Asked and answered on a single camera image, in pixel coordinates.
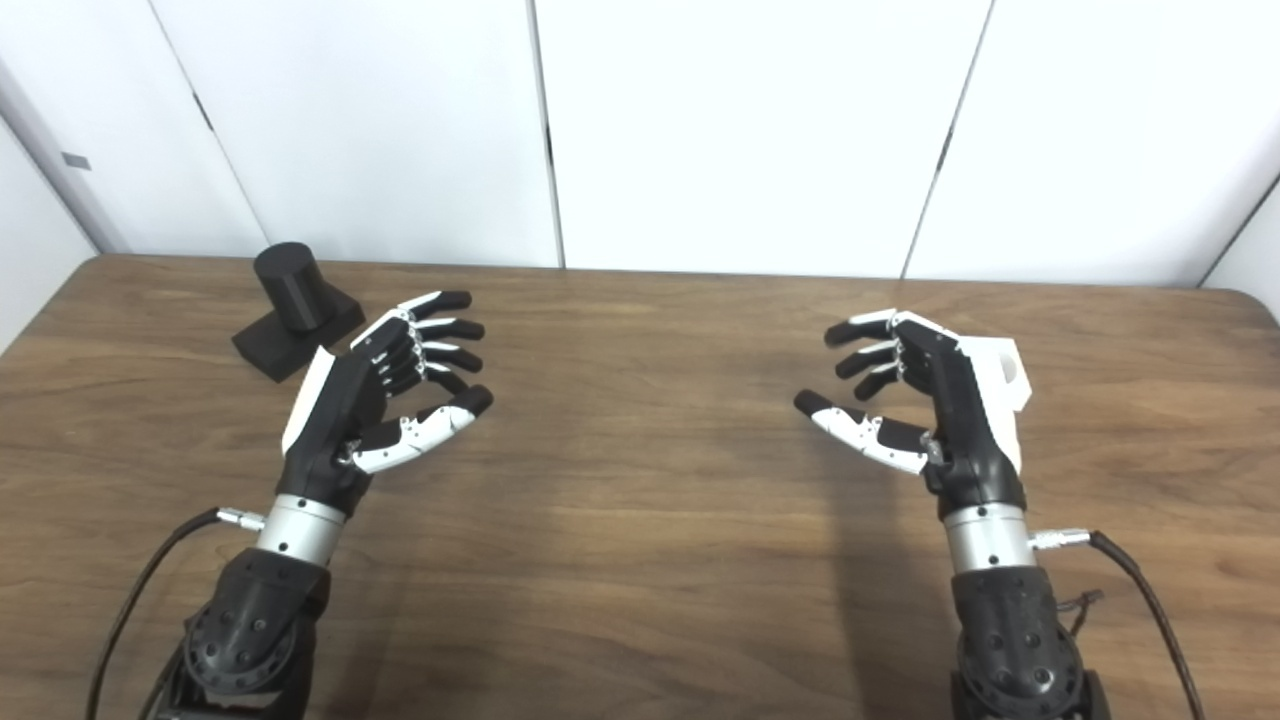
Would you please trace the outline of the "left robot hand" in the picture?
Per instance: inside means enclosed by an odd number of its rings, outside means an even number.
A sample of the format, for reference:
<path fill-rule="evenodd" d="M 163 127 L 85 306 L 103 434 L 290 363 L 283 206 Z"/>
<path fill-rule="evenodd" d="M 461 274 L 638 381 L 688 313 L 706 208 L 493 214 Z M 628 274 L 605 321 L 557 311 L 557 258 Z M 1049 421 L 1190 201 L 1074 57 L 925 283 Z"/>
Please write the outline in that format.
<path fill-rule="evenodd" d="M 276 495 L 351 518 L 378 473 L 479 419 L 494 396 L 460 377 L 479 373 L 483 360 L 456 343 L 485 336 L 457 315 L 472 301 L 462 290 L 425 293 L 381 314 L 343 354 L 319 348 L 282 437 Z"/>

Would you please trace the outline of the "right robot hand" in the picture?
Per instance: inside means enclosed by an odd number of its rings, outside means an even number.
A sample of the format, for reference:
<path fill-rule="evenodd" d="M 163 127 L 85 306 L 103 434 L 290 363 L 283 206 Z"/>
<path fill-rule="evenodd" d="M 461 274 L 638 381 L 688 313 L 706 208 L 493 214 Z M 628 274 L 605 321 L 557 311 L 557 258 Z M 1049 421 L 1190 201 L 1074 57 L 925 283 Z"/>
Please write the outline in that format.
<path fill-rule="evenodd" d="M 909 386 L 931 401 L 934 425 L 842 407 L 810 389 L 794 398 L 803 415 L 863 456 L 922 477 L 941 518 L 987 505 L 1027 510 L 1018 414 L 1030 387 L 1012 340 L 957 334 L 891 307 L 850 316 L 824 334 L 829 347 L 856 341 L 865 346 L 835 369 L 841 379 L 859 377 L 855 398 Z"/>

